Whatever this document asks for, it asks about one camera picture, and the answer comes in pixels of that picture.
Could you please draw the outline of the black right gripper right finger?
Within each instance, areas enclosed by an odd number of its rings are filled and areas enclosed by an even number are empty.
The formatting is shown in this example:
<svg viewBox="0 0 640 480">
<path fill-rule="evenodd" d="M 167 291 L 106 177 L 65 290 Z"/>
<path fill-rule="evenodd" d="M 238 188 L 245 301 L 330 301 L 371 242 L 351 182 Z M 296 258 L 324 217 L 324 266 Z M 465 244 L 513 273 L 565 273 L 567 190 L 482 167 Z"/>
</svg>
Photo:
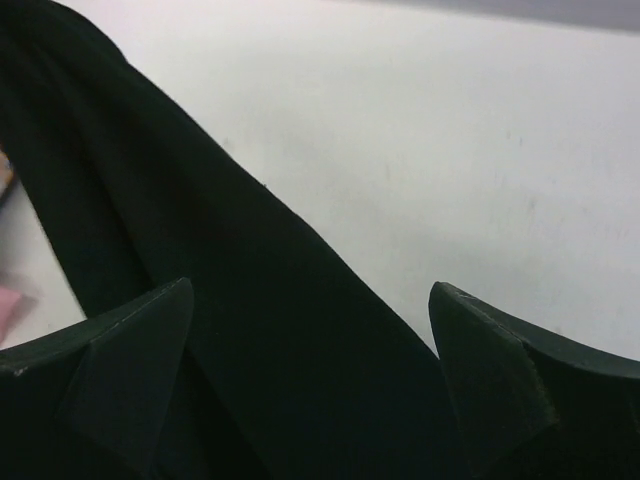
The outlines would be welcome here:
<svg viewBox="0 0 640 480">
<path fill-rule="evenodd" d="M 429 317 L 477 479 L 636 479 L 639 364 L 444 282 Z"/>
</svg>

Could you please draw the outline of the black t shirt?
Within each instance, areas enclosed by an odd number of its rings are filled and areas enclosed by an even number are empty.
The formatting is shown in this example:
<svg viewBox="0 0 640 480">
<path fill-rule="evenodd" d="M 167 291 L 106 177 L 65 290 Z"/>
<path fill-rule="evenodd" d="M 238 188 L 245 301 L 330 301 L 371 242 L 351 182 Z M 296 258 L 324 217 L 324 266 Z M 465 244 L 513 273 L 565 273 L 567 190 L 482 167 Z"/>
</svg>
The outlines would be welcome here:
<svg viewBox="0 0 640 480">
<path fill-rule="evenodd" d="M 1 147 L 85 313 L 191 282 L 155 478 L 469 477 L 432 351 L 64 5 L 1 5 Z"/>
</svg>

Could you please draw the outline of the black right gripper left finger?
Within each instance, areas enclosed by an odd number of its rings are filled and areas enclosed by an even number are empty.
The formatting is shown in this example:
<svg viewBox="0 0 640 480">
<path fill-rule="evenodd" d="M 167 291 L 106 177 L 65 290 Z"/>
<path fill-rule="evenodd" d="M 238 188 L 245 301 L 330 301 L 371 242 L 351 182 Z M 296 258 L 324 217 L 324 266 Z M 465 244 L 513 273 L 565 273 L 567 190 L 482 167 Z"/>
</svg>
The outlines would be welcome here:
<svg viewBox="0 0 640 480">
<path fill-rule="evenodd" d="M 2 478 L 147 478 L 192 310 L 179 279 L 2 350 Z"/>
</svg>

